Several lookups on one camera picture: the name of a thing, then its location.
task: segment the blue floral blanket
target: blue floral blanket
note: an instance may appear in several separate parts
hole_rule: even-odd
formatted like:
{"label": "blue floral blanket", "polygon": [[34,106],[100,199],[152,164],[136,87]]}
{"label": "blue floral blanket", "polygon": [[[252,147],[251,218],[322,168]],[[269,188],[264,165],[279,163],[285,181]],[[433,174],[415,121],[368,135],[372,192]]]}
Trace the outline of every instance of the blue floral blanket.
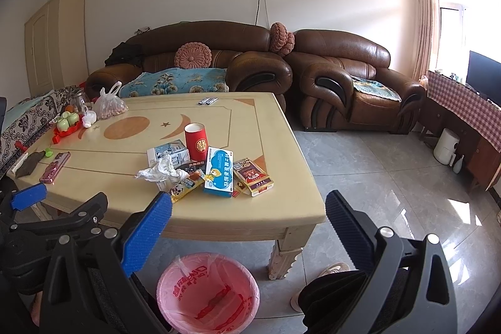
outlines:
{"label": "blue floral blanket", "polygon": [[130,96],[187,94],[189,92],[228,92],[224,68],[167,68],[159,72],[144,72],[122,86],[120,98]]}
{"label": "blue floral blanket", "polygon": [[363,78],[351,76],[353,80],[353,87],[359,92],[363,92],[364,94],[379,96],[386,100],[393,100],[402,102],[402,98],[395,91],[387,86],[381,84],[380,82],[373,80],[364,80]]}

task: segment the white bottle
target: white bottle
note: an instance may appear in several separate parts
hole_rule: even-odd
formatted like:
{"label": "white bottle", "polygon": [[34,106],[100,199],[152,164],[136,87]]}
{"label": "white bottle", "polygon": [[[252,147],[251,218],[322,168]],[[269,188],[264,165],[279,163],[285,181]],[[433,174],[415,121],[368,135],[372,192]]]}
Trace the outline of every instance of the white bottle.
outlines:
{"label": "white bottle", "polygon": [[463,158],[464,155],[461,156],[461,158],[456,162],[456,164],[452,168],[452,171],[455,172],[455,174],[458,174],[460,172],[461,167],[463,166]]}

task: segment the wooden cabinet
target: wooden cabinet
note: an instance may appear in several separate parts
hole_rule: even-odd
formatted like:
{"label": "wooden cabinet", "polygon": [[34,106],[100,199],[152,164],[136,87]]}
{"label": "wooden cabinet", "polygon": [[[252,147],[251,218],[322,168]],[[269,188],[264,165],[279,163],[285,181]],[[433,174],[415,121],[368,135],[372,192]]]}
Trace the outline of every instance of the wooden cabinet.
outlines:
{"label": "wooden cabinet", "polygon": [[468,163],[477,149],[478,142],[481,139],[480,134],[450,111],[448,111],[444,124],[447,129],[450,129],[459,137],[456,149],[457,158],[459,159],[461,155],[464,155],[464,162]]}
{"label": "wooden cabinet", "polygon": [[501,153],[484,138],[480,138],[467,168],[478,180],[480,186],[490,188],[499,179]]}
{"label": "wooden cabinet", "polygon": [[32,96],[89,76],[84,33],[85,0],[50,0],[24,25],[24,47]]}
{"label": "wooden cabinet", "polygon": [[419,112],[419,123],[435,136],[440,136],[445,127],[444,123],[448,112],[442,105],[427,98]]}
{"label": "wooden cabinet", "polygon": [[458,135],[457,159],[464,155],[463,166],[484,189],[498,181],[501,175],[501,153],[456,114],[427,98],[419,113],[419,123],[436,137],[440,137],[444,128]]}

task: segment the window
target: window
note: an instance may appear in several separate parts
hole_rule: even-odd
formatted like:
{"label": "window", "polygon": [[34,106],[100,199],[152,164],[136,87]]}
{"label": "window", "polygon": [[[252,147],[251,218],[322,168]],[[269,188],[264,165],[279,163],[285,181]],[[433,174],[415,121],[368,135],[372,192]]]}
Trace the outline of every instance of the window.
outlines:
{"label": "window", "polygon": [[459,78],[466,78],[465,67],[468,70],[463,28],[464,7],[458,3],[442,3],[437,68],[441,68],[446,75],[455,73]]}
{"label": "window", "polygon": [[500,0],[439,0],[437,68],[466,82],[470,50],[501,62]]}

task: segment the curtain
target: curtain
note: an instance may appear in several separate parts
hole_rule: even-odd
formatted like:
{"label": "curtain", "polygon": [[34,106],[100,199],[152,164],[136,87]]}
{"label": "curtain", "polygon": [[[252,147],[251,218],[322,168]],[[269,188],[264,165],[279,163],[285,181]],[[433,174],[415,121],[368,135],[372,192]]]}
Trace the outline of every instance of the curtain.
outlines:
{"label": "curtain", "polygon": [[419,0],[417,52],[412,77],[419,80],[436,67],[440,37],[440,7],[438,0]]}

